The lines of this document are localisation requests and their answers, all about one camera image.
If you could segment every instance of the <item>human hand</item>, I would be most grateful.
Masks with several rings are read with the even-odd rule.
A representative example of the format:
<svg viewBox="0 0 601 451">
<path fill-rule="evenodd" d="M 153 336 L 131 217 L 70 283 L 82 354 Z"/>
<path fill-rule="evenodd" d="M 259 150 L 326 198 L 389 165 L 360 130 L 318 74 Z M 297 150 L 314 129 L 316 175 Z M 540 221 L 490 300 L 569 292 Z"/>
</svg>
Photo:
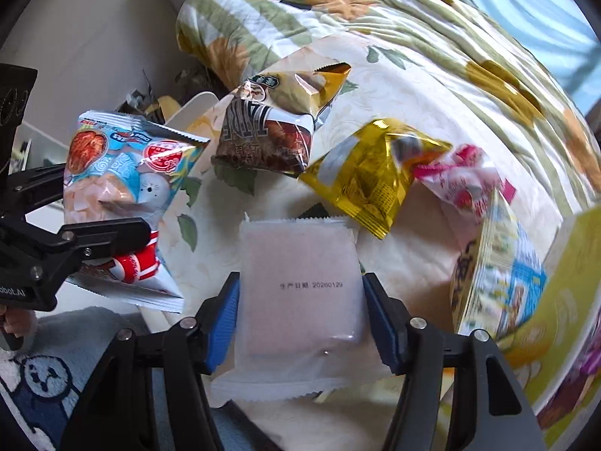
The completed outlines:
<svg viewBox="0 0 601 451">
<path fill-rule="evenodd" d="M 32 310 L 8 309 L 0 305 L 0 319 L 4 318 L 4 331 L 16 337 L 28 336 L 32 333 L 35 313 Z"/>
</svg>

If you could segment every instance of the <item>snack package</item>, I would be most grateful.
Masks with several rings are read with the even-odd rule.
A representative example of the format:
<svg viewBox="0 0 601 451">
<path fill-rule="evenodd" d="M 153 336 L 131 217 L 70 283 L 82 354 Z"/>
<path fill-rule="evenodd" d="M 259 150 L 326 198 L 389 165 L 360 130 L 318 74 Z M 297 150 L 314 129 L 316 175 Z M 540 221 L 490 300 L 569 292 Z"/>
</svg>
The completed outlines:
<svg viewBox="0 0 601 451">
<path fill-rule="evenodd" d="M 233 358 L 213 379 L 211 398 L 289 399 L 390 375 L 369 330 L 349 222 L 241 224 Z"/>
<path fill-rule="evenodd" d="M 456 333 L 485 329 L 499 339 L 512 332 L 534 313 L 546 279 L 526 232 L 495 189 L 479 236 L 468 243 L 453 272 Z"/>
<path fill-rule="evenodd" d="M 431 163 L 450 148 L 399 120 L 384 118 L 347 137 L 300 178 L 382 239 L 413 182 L 414 167 Z"/>
<path fill-rule="evenodd" d="M 65 166 L 65 223 L 142 217 L 151 240 L 138 253 L 86 262 L 72 281 L 111 298 L 181 312 L 183 297 L 157 250 L 158 225 L 209 139 L 143 117 L 79 117 Z"/>
<path fill-rule="evenodd" d="M 495 188 L 510 204 L 516 194 L 486 153 L 473 144 L 458 146 L 428 165 L 417 165 L 413 175 L 459 212 L 458 218 L 447 206 L 442 209 L 462 247 L 478 234 Z"/>
<path fill-rule="evenodd" d="M 245 80 L 227 107 L 213 163 L 298 176 L 349 72 L 338 63 Z"/>
</svg>

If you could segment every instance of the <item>metal screw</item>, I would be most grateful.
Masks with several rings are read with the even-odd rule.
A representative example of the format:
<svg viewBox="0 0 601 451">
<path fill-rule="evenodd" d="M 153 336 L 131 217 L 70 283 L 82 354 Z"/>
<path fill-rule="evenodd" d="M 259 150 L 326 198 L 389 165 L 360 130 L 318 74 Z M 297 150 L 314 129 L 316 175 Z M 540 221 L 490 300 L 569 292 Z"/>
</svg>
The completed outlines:
<svg viewBox="0 0 601 451">
<path fill-rule="evenodd" d="M 426 319 L 422 319 L 421 317 L 414 317 L 409 321 L 411 327 L 415 327 L 416 329 L 425 329 L 428 323 Z"/>
<path fill-rule="evenodd" d="M 70 230 L 65 230 L 65 232 L 63 232 L 61 234 L 61 237 L 65 241 L 72 241 L 75 238 L 75 234 L 73 232 L 71 232 Z"/>
<path fill-rule="evenodd" d="M 116 338 L 119 341 L 128 341 L 133 336 L 133 331 L 131 329 L 121 329 L 118 333 L 116 333 Z"/>
<path fill-rule="evenodd" d="M 186 317 L 185 319 L 181 319 L 180 327 L 182 329 L 193 329 L 196 327 L 196 319 L 194 317 Z"/>
<path fill-rule="evenodd" d="M 34 266 L 31 268 L 31 271 L 29 271 L 29 274 L 31 275 L 32 280 L 40 281 L 41 277 L 44 276 L 44 270 L 41 266 Z"/>
<path fill-rule="evenodd" d="M 491 338 L 491 336 L 489 336 L 489 333 L 487 333 L 483 329 L 478 329 L 474 331 L 474 337 L 483 343 L 487 342 Z"/>
</svg>

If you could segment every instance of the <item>blue gripper pad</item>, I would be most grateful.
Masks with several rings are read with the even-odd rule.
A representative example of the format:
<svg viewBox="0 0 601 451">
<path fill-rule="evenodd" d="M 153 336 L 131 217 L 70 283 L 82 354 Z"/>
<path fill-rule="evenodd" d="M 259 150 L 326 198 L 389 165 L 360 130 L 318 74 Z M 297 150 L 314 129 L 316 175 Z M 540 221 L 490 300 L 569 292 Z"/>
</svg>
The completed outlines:
<svg viewBox="0 0 601 451">
<path fill-rule="evenodd" d="M 240 298 L 240 277 L 227 279 L 221 291 L 227 291 L 225 297 L 215 308 L 217 311 L 210 332 L 207 334 L 207 355 L 204 364 L 208 374 L 215 371 L 225 360 L 225 355 L 230 346 L 234 331 L 236 330 L 236 317 L 238 315 L 238 298 Z"/>
<path fill-rule="evenodd" d="M 401 361 L 399 360 L 397 331 L 365 275 L 363 275 L 363 289 L 367 301 L 367 313 L 370 318 L 371 335 L 378 347 L 382 363 L 398 375 L 400 374 Z"/>
</svg>

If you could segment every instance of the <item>red label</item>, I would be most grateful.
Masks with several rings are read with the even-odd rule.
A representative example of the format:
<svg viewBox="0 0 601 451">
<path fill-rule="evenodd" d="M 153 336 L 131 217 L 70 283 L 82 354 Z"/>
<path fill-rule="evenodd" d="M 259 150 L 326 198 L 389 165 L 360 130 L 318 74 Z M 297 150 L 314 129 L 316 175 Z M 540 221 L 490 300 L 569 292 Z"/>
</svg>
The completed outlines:
<svg viewBox="0 0 601 451">
<path fill-rule="evenodd" d="M 144 149 L 145 162 L 155 171 L 171 173 L 181 161 L 182 144 L 168 139 L 148 144 Z"/>
</svg>

